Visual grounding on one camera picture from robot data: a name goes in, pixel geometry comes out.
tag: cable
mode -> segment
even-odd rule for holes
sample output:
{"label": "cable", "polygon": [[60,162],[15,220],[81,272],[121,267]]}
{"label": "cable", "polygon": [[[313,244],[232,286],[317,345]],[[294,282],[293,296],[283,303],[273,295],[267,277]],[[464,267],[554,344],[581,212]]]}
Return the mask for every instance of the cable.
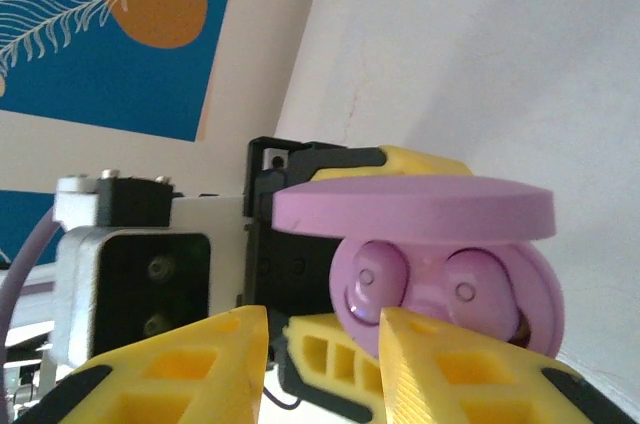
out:
{"label": "cable", "polygon": [[7,277],[5,277],[0,288],[0,344],[2,345],[0,349],[0,392],[2,392],[2,400],[0,402],[4,405],[4,410],[0,410],[0,424],[9,423],[9,410],[6,402],[7,390],[4,386],[4,364],[7,360],[5,343],[11,327],[13,311],[18,303],[20,292],[29,272],[38,262],[59,227],[60,225],[53,221],[53,208],[51,208],[42,216],[40,222],[36,224],[31,234],[29,234],[20,252],[11,263],[7,271]]}
{"label": "cable", "polygon": [[267,396],[267,399],[269,399],[276,406],[278,406],[280,409],[284,409],[285,411],[293,411],[293,410],[297,409],[300,404],[302,404],[302,399],[300,399],[300,398],[297,398],[296,402],[294,402],[293,404],[287,404],[285,402],[282,402],[276,396],[271,394],[271,391],[269,391],[269,389],[267,389],[266,387],[264,387],[262,389],[262,393],[265,396]]}

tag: purple cable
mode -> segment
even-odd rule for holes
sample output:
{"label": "purple cable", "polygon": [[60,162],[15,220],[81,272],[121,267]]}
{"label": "purple cable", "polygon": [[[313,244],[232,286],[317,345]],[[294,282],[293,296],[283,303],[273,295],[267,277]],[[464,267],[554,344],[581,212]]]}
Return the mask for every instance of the purple cable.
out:
{"label": "purple cable", "polygon": [[51,242],[51,239],[60,228],[60,224],[53,221],[53,208],[42,216],[40,222],[33,228],[31,234],[22,245],[20,252],[11,263],[7,276],[0,288],[0,340],[2,341],[2,352],[0,353],[0,392],[2,392],[2,403],[4,410],[0,410],[0,424],[9,423],[7,409],[7,390],[4,387],[4,364],[7,360],[7,334],[11,327],[11,318],[15,310],[22,287],[31,269]]}

